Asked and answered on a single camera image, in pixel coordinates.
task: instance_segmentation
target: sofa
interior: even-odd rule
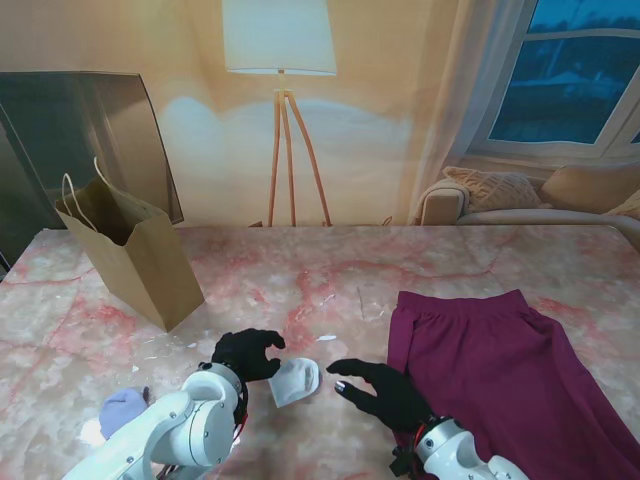
[[[640,162],[562,167],[548,179],[527,177],[548,208],[469,213],[469,191],[444,179],[430,187],[414,211],[416,225],[608,225],[640,252],[640,220],[607,214],[640,189]]]

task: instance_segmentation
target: lamp leg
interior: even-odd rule
[[[273,208],[276,202],[276,178],[278,176],[278,154],[280,152],[280,93],[273,92],[273,163],[271,164],[271,190],[269,192],[269,226],[273,226]]]
[[[282,113],[282,123],[284,125],[284,138],[287,143],[287,165],[289,167],[289,203],[291,205],[291,226],[296,226],[296,201],[293,189],[293,153],[291,151],[291,130],[289,129],[289,116],[287,115],[287,105],[284,101],[284,91],[278,92],[280,97],[280,111]]]
[[[331,218],[329,217],[329,208],[327,207],[327,199],[324,196],[324,188],[322,188],[322,180],[320,179],[320,171],[318,170],[318,162],[316,161],[316,155],[313,152],[313,145],[311,145],[311,138],[309,137],[309,132],[307,132],[307,127],[302,120],[302,115],[300,114],[300,110],[298,109],[298,105],[296,104],[295,96],[292,91],[286,92],[287,98],[289,99],[289,105],[291,105],[291,110],[293,111],[293,115],[296,117],[296,121],[298,122],[298,126],[300,127],[300,132],[302,132],[302,136],[304,137],[304,143],[307,144],[307,150],[309,151],[309,158],[311,159],[311,167],[313,168],[313,176],[316,179],[316,186],[318,187],[318,193],[320,194],[320,202],[322,202],[322,210],[324,211],[324,220],[327,224],[327,227],[331,226]]]

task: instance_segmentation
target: purple object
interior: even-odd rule
[[[519,290],[453,300],[400,292],[387,363],[473,433],[484,461],[506,457],[531,480],[640,478],[640,445],[562,326]]]
[[[148,405],[143,396],[144,393],[140,393],[135,388],[124,388],[104,401],[98,416],[100,431],[104,438],[109,440],[123,425],[147,409]]]

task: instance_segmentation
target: black robotic glove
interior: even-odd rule
[[[243,382],[266,380],[280,369],[280,359],[267,360],[265,350],[275,345],[285,347],[284,338],[273,330],[249,328],[238,333],[225,333],[216,344],[211,356],[212,363],[221,363],[231,368]],[[200,368],[211,368],[200,364]]]
[[[336,391],[359,410],[378,417],[396,432],[414,433],[421,423],[426,424],[434,417],[433,410],[409,379],[384,363],[351,358],[332,363],[327,371],[362,377],[370,383],[378,396],[343,381],[336,383]]]

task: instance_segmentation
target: brown paper bag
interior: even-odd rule
[[[204,302],[178,235],[164,211],[114,188],[94,163],[99,178],[81,190],[64,175],[56,211],[109,291],[169,331]]]

